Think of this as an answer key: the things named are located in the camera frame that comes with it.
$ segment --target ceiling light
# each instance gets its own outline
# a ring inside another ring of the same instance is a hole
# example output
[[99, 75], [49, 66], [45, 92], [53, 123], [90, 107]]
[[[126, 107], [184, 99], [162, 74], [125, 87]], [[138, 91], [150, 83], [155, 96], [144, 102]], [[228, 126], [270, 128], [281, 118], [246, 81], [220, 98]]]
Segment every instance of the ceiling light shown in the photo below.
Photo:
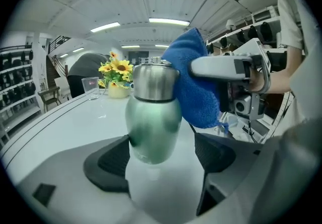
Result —
[[156, 45], [156, 47], [168, 48], [168, 47], [169, 47], [169, 45]]
[[149, 18], [150, 23], [164, 23], [164, 24], [175, 24], [175, 25], [190, 25], [189, 22], [174, 20], [174, 19], [164, 19], [164, 18]]
[[129, 48], [139, 48], [139, 45], [129, 45], [129, 46], [121, 46], [124, 49], [129, 49]]
[[112, 24], [108, 24], [108, 25], [103, 25], [101, 27], [97, 27], [91, 30], [92, 33], [96, 33], [105, 29], [109, 29], [112, 27], [116, 27], [116, 26], [120, 26], [120, 24], [118, 22], [112, 23]]
[[82, 49], [84, 49], [84, 48], [79, 48], [79, 49], [73, 50], [73, 52], [78, 52], [78, 51], [80, 51]]

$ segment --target glass cup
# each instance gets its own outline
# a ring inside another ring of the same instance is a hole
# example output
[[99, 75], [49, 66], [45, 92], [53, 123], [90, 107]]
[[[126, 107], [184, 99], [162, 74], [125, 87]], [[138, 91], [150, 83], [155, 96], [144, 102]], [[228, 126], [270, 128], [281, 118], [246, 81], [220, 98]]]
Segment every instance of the glass cup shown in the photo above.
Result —
[[95, 100], [100, 95], [99, 78], [88, 77], [82, 79], [85, 94], [89, 95], [89, 100]]

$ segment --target bouquet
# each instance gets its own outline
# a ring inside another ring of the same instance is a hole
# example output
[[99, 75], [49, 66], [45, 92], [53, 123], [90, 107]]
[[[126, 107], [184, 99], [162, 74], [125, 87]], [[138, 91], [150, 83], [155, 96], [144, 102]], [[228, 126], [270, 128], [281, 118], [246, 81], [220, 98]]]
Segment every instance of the bouquet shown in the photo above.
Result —
[[103, 74], [103, 79], [99, 80], [99, 85], [106, 87], [110, 83], [111, 87], [130, 88], [133, 72], [133, 65], [128, 60], [118, 60], [117, 54], [110, 52], [110, 62], [101, 63], [99, 72]]

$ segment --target hand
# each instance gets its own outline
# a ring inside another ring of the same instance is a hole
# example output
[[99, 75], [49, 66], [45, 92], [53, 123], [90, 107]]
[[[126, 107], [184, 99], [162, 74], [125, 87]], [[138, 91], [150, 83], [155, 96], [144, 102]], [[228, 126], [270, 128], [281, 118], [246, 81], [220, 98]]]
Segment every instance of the hand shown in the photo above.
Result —
[[250, 80], [250, 91], [257, 92], [264, 86], [264, 76], [256, 69], [250, 67], [251, 80]]

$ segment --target ceiling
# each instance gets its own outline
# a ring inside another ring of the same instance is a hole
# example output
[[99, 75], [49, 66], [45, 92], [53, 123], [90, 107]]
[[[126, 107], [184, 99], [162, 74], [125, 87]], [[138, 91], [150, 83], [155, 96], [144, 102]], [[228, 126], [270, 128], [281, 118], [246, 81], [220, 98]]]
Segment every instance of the ceiling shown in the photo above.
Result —
[[[41, 31], [121, 45], [169, 44], [191, 27], [207, 38], [224, 30], [226, 20], [241, 21], [254, 10], [277, 0], [22, 0], [11, 30]], [[148, 18], [191, 22], [189, 27], [149, 23]], [[98, 33], [90, 29], [119, 22], [120, 27]]]

